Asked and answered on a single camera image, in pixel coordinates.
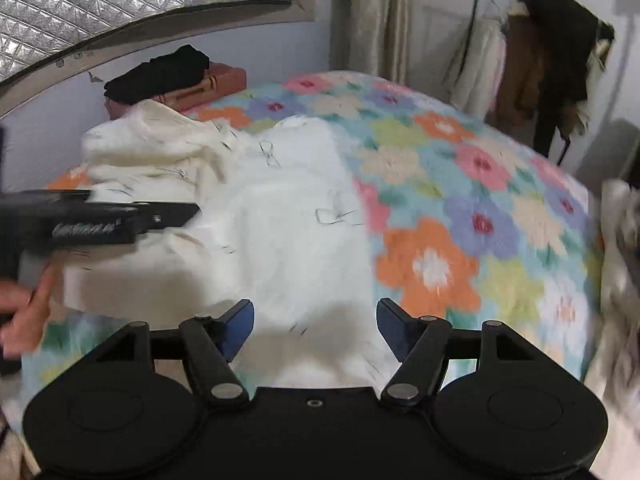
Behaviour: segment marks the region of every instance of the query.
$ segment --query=black mount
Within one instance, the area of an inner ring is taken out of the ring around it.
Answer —
[[[27,407],[40,479],[593,478],[604,408],[512,329],[457,330],[391,300],[377,316],[402,362],[380,400],[371,388],[258,388],[250,400],[227,364],[253,327],[247,300],[177,330],[131,323]],[[441,389],[449,360],[470,358],[476,371]],[[181,360],[192,393],[154,359]]]

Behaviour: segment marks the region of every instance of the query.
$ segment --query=hanging clothes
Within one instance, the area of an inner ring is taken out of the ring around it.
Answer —
[[[489,119],[505,132],[534,117],[548,57],[538,28],[527,16],[509,18],[506,41],[504,76]]]
[[[481,121],[495,104],[504,71],[506,40],[501,28],[497,20],[478,20],[464,70],[460,73],[466,39],[456,50],[444,79],[450,104]]]
[[[600,80],[606,68],[606,59],[611,43],[600,40],[589,56],[587,63],[587,100],[577,103],[575,106],[565,106],[562,109],[562,121],[558,126],[563,139],[568,139],[571,134],[584,136],[589,129],[589,122],[593,115],[593,103]]]
[[[521,1],[548,56],[533,143],[537,152],[548,156],[556,127],[562,125],[563,109],[588,100],[590,56],[600,40],[613,42],[614,30],[574,0]]]

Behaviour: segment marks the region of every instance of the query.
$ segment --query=black metal rack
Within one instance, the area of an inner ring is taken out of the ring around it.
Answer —
[[[466,65],[466,58],[469,54],[469,46],[471,45],[471,36],[474,32],[474,25],[476,23],[476,14],[478,13],[478,0],[474,0],[474,6],[473,6],[473,10],[471,12],[471,21],[469,22],[469,28],[466,34],[466,42],[465,42],[465,50],[464,50],[464,54],[462,56],[462,63],[460,64],[460,72],[458,73],[458,77],[460,77],[460,75],[462,74],[463,70],[465,69],[465,65]],[[558,160],[558,166],[560,166],[562,164],[562,162],[564,161],[564,158],[567,154],[567,152],[569,151],[569,147],[571,146],[571,139],[567,138],[565,139],[564,137],[562,138],[562,140],[564,140],[564,148],[562,149],[562,153],[560,155],[560,159]]]

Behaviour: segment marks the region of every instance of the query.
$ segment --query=orange flower pattern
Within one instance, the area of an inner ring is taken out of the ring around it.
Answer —
[[[232,127],[242,128],[252,123],[252,118],[244,114],[244,110],[237,106],[227,106],[225,108],[208,108],[198,112],[199,121],[210,121],[213,119],[226,119]]]
[[[469,283],[478,273],[478,260],[453,243],[443,224],[423,217],[416,229],[389,229],[384,243],[378,280],[402,289],[401,306],[411,316],[444,317],[448,308],[480,309],[480,297]]]
[[[443,117],[435,112],[428,112],[414,117],[416,124],[420,124],[425,133],[432,139],[448,140],[453,144],[475,137],[475,134],[462,127],[453,117]]]
[[[50,190],[65,190],[65,189],[88,189],[91,181],[86,174],[86,165],[79,166],[74,170],[67,171],[64,175],[58,177],[51,184],[47,186]]]

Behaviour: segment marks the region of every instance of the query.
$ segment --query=brown suitcase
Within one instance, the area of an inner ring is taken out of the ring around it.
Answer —
[[[205,70],[204,79],[196,86],[157,95],[153,97],[153,100],[177,112],[183,112],[245,89],[246,72],[244,69],[222,63],[211,63],[209,69]],[[105,100],[104,106],[112,120],[122,117],[129,109],[129,105],[110,99]]]

